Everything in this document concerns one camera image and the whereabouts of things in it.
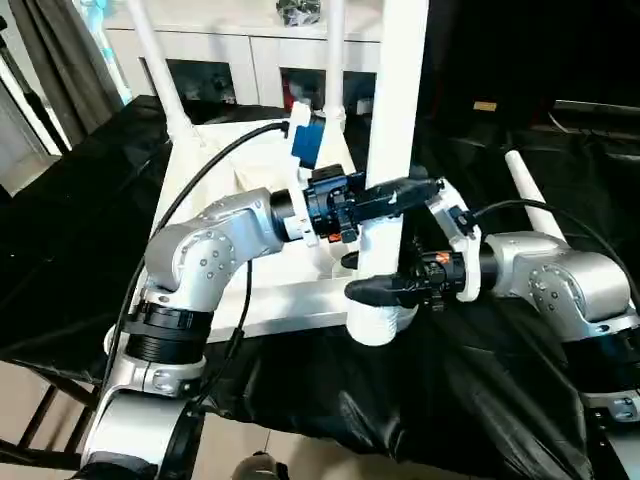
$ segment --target black metal frame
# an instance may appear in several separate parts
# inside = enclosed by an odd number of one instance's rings
[[[49,388],[47,388],[42,400],[40,400],[40,404],[31,417],[18,444],[15,445],[5,440],[0,440],[0,463],[50,468],[54,470],[79,470],[80,454],[77,453],[76,450],[98,404],[99,389],[98,387],[94,387],[92,392],[88,392],[68,378],[35,369],[32,371],[46,380],[49,383]],[[84,409],[69,436],[67,445],[62,452],[30,448],[31,442],[42,425],[58,391],[66,393],[84,405]]]

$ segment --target black tablecloth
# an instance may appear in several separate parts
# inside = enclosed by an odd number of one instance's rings
[[[240,108],[228,119],[278,115]],[[367,121],[350,120],[346,136],[362,165]],[[471,206],[515,198],[500,138],[483,125],[449,138],[420,121],[414,160],[446,175]],[[515,141],[547,200],[604,233],[637,276],[638,145],[539,132]],[[99,381],[102,337],[143,253],[169,151],[157,100],[138,98],[0,206],[0,358]],[[445,246],[428,216],[409,221],[433,248]],[[574,245],[593,248],[561,226]],[[522,212],[504,212],[483,227],[529,225]],[[223,348],[209,346],[209,369],[219,368]],[[497,478],[591,477],[562,351],[518,301],[483,296],[441,315],[421,311],[380,348],[357,344],[343,327],[247,339],[214,401],[226,417],[358,452]]]

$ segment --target floor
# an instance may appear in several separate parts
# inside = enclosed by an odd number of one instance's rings
[[[47,385],[29,370],[0,363],[0,438],[17,442]],[[62,449],[80,414],[80,404],[58,393],[34,439],[35,448]],[[466,475],[414,464],[401,464],[377,455],[355,455],[328,441],[316,440],[209,415],[205,424],[194,480],[228,479],[236,465],[254,452],[269,452],[286,463],[292,480],[470,480]],[[0,478],[63,480],[56,472],[0,464]]]

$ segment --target black cable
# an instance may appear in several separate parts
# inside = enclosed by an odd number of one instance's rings
[[[200,395],[194,402],[194,409],[198,408],[202,405],[207,397],[213,392],[213,389],[216,387],[224,372],[229,368],[231,362],[235,358],[236,352],[238,348],[240,348],[240,343],[244,338],[244,322],[247,319],[247,313],[249,313],[249,305],[251,304],[251,289],[253,282],[253,262],[249,260],[247,262],[247,288],[245,290],[244,297],[244,306],[242,307],[242,313],[240,314],[240,321],[238,322],[238,326],[233,329],[233,333],[231,334],[231,338],[227,342],[227,347],[224,352],[224,363],[218,370],[215,375],[211,375],[207,382],[202,386]]]
[[[220,152],[218,152],[211,160],[209,160],[199,171],[194,175],[194,177],[185,185],[185,187],[180,191],[178,196],[175,198],[173,203],[169,206],[165,214],[162,216],[156,228],[154,229],[151,237],[153,237],[160,229],[164,228],[173,214],[178,210],[184,199],[191,193],[194,187],[202,180],[202,178],[209,173],[209,171],[215,167],[222,159],[224,159],[229,153],[238,148],[243,143],[251,140],[252,138],[257,137],[266,132],[270,132],[273,130],[281,130],[283,132],[287,132],[289,129],[289,122],[276,122],[269,123],[268,125],[264,125],[262,127],[256,128],[255,130],[250,131],[249,133],[245,133],[241,137],[237,138],[229,145],[224,147]],[[124,325],[127,319],[127,313],[129,311],[129,306],[133,300],[133,295],[136,290],[136,285],[138,283],[138,277],[142,273],[144,269],[144,256],[138,262],[136,269],[129,280],[129,285],[127,286],[127,291],[124,296],[124,300],[122,302],[122,306],[120,307],[120,312],[118,313],[118,320],[116,321],[116,325],[113,329],[113,337],[111,338],[111,344],[109,345],[109,354],[107,355],[107,364],[105,366],[104,376],[102,377],[102,385],[100,389],[101,396],[104,393],[104,388],[109,380],[109,375],[111,375],[111,370],[113,369],[113,364],[116,359],[116,352],[118,351],[118,344],[120,343],[120,334],[124,329]]]
[[[579,227],[585,234],[587,234],[590,238],[595,240],[600,245],[600,247],[602,247],[602,249],[606,252],[609,258],[611,258],[614,262],[616,262],[620,266],[624,274],[627,276],[627,280],[629,281],[629,288],[631,290],[631,300],[633,301],[636,308],[640,308],[640,292],[638,292],[638,287],[634,282],[633,278],[631,277],[631,273],[629,272],[629,269],[624,264],[622,259],[618,256],[618,254],[613,249],[613,247],[609,245],[609,243],[604,239],[604,237],[602,237],[598,232],[596,232],[586,223],[574,217],[571,213],[567,212],[566,210],[563,210],[562,208],[559,208],[559,207],[554,207],[544,202],[538,202],[536,200],[518,199],[518,200],[504,200],[502,202],[494,203],[492,205],[489,205],[487,207],[477,210],[476,212],[473,213],[473,216],[474,218],[480,218],[483,215],[494,212],[496,210],[500,210],[503,208],[522,207],[522,206],[535,207],[541,210],[546,210],[554,214],[558,214],[561,217],[564,217],[570,222],[572,222],[574,225]]]

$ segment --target curtain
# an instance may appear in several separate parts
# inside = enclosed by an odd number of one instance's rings
[[[71,0],[9,0],[42,88],[72,145],[122,108]]]

